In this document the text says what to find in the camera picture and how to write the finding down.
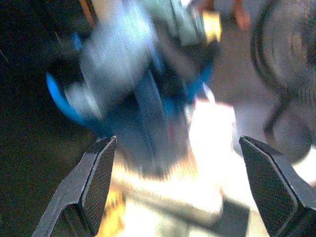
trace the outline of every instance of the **floor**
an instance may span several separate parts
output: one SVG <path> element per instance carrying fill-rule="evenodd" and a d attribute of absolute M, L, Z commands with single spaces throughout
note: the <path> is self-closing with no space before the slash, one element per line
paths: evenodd
<path fill-rule="evenodd" d="M 215 3 L 216 9 L 223 12 L 223 17 L 229 13 L 228 2 L 231 1 L 218 0 Z M 245 8 L 250 11 L 252 21 L 263 2 L 245 0 Z M 240 152 L 238 138 L 241 135 L 265 141 L 263 123 L 278 103 L 277 95 L 263 86 L 252 67 L 249 41 L 250 33 L 239 31 L 232 20 L 223 19 L 222 52 L 215 62 L 214 78 L 210 83 L 215 98 L 235 109 L 237 133 L 234 148 L 237 152 Z M 58 183 L 93 141 L 86 129 L 69 122 L 55 108 L 45 89 L 44 74 L 37 80 L 32 75 L 28 77 L 25 81 L 40 86 L 21 91 L 10 88 L 7 94 L 2 95 L 6 103 L 1 105 L 0 235 L 4 236 L 31 235 Z M 300 160 L 309 151 L 311 142 L 315 141 L 314 114 L 314 109 L 294 101 L 276 124 L 277 148 L 292 162 Z M 132 201 L 129 205 L 136 208 Z M 228 210 L 224 212 L 227 218 L 214 226 L 216 231 L 176 219 L 172 220 L 177 223 L 175 227 L 167 222 L 160 231 L 175 228 L 177 231 L 185 230 L 183 236 L 191 237 L 266 236 L 264 228 L 261 234 L 258 232 L 258 228 L 262 228 L 258 213 L 239 207 L 227 201 L 224 206 L 224 210 Z M 232 232 L 234 229 L 242 229 L 242 234 Z"/>

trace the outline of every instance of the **yellow object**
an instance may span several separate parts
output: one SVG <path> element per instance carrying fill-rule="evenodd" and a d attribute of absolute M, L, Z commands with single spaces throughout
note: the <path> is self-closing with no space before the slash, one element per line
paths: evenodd
<path fill-rule="evenodd" d="M 207 43 L 217 40 L 221 40 L 222 25 L 219 12 L 207 12 L 202 13 L 204 30 L 206 34 Z"/>
<path fill-rule="evenodd" d="M 122 193 L 110 187 L 104 216 L 97 237 L 113 237 L 119 231 L 123 230 L 124 214 L 125 202 Z"/>

